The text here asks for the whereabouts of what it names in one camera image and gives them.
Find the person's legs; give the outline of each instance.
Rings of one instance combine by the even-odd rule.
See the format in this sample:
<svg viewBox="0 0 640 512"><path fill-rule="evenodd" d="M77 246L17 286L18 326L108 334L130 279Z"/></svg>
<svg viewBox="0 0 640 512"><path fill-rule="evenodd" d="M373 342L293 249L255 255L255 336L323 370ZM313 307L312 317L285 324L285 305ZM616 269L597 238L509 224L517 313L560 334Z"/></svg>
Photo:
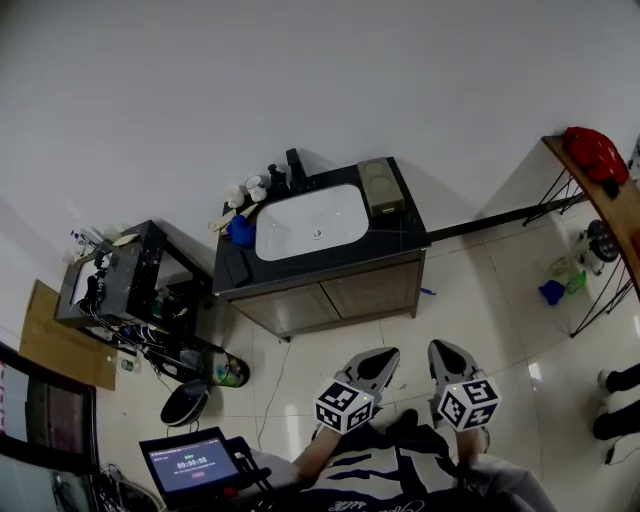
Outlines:
<svg viewBox="0 0 640 512"><path fill-rule="evenodd" d="M636 432L640 432L640 401L614 413L602 414L593 424L593 435L603 441Z"/></svg>
<svg viewBox="0 0 640 512"><path fill-rule="evenodd" d="M628 391L640 385L640 364L632 366L623 372L611 372L605 383L609 393Z"/></svg>

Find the small container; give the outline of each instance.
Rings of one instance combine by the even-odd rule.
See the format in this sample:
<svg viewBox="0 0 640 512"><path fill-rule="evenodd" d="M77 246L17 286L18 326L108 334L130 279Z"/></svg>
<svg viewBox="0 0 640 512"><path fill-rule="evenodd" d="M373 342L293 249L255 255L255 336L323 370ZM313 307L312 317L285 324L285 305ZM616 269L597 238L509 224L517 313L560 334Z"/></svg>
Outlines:
<svg viewBox="0 0 640 512"><path fill-rule="evenodd" d="M244 186L247 187L247 192L251 194L251 199L253 199L254 203L259 203L267 197L267 188L262 176L251 176L251 178L245 182Z"/></svg>
<svg viewBox="0 0 640 512"><path fill-rule="evenodd" d="M238 185L227 189L227 204L229 208L240 208L244 204L244 194Z"/></svg>

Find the sink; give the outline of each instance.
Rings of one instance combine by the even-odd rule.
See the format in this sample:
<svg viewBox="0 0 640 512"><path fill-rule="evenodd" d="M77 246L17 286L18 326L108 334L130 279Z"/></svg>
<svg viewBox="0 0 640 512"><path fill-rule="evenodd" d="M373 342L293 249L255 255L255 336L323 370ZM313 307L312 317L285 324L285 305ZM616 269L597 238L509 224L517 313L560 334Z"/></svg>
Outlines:
<svg viewBox="0 0 640 512"><path fill-rule="evenodd" d="M338 185L270 204L258 215L256 254L276 261L359 240L369 229L360 189Z"/></svg>

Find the electrical cord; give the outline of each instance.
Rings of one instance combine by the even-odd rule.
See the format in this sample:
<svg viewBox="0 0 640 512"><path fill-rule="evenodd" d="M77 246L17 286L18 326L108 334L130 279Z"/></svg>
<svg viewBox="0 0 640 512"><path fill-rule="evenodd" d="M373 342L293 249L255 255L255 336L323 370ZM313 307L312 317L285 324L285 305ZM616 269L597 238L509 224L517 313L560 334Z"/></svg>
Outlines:
<svg viewBox="0 0 640 512"><path fill-rule="evenodd" d="M284 375L284 368L287 364L287 358L289 357L289 351L291 350L291 343L289 343L289 346L287 347L287 353L284 356L284 361L282 362L282 369L280 370L280 377L278 377L278 382L276 383L276 388L273 390L273 395L271 395L271 400L269 400L269 403L267 404L267 409L264 412L264 418L262 420L262 427L260 428L260 432L258 432L258 448L260 449L260 451L262 451L262 443L260 442L260 439L262 438L262 432L264 432L264 427L267 424L267 417L269 416L269 409L271 408L271 403L273 402L273 399L276 397L276 393L278 392L278 387L280 387L280 381L282 380L282 376Z"/></svg>

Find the white wall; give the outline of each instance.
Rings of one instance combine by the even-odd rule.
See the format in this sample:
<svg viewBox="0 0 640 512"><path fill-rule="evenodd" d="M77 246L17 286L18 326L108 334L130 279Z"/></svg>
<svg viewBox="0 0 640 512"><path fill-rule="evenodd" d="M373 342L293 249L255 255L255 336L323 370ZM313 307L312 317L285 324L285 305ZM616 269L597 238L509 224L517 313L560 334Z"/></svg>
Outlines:
<svg viewBox="0 0 640 512"><path fill-rule="evenodd" d="M542 135L629 156L638 27L633 0L16 1L0 194L57 252L161 218L210 264L226 183L290 147L395 156L428 229L528 206L558 170Z"/></svg>

